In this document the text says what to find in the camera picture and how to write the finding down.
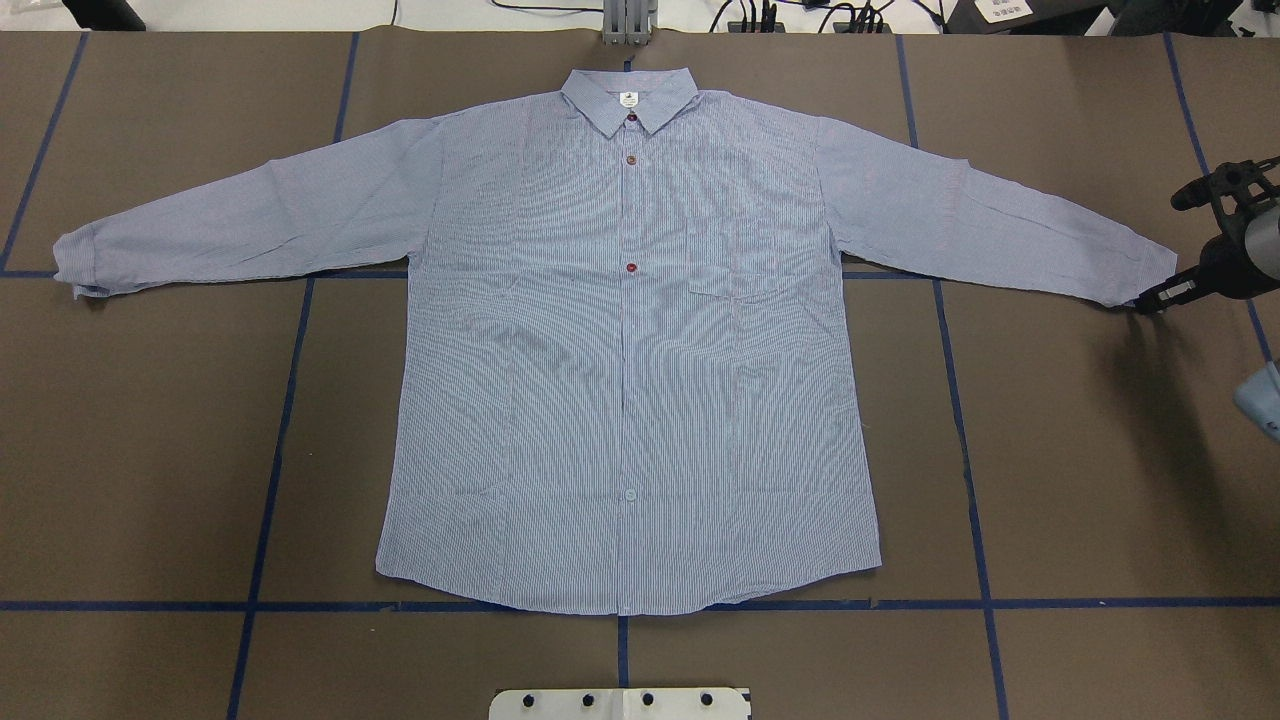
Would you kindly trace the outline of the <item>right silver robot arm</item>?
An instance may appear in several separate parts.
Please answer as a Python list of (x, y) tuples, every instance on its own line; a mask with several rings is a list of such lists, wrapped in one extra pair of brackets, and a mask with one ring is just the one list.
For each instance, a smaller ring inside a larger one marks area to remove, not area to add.
[[(1157, 314), (1210, 295), (1249, 301), (1277, 290), (1277, 208), (1231, 222), (1204, 245), (1199, 261), (1144, 291), (1134, 301), (1140, 314)], [(1277, 359), (1266, 361), (1234, 391), (1233, 402), (1270, 439), (1279, 441)]]

